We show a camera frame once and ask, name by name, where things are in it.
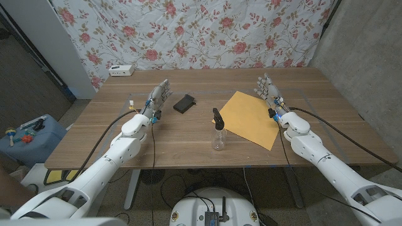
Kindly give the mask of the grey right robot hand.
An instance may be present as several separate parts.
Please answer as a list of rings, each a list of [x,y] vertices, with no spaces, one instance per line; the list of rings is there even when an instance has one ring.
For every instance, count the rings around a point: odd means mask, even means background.
[[[264,77],[258,78],[257,85],[258,87],[254,91],[266,102],[269,117],[279,121],[283,115],[290,111],[281,92],[267,73],[264,74]]]

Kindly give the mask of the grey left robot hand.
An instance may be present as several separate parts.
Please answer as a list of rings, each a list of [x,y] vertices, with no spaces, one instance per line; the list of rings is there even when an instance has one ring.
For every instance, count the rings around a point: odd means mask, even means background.
[[[152,123],[160,120],[163,104],[171,94],[170,82],[165,79],[150,92],[140,114],[146,116]]]

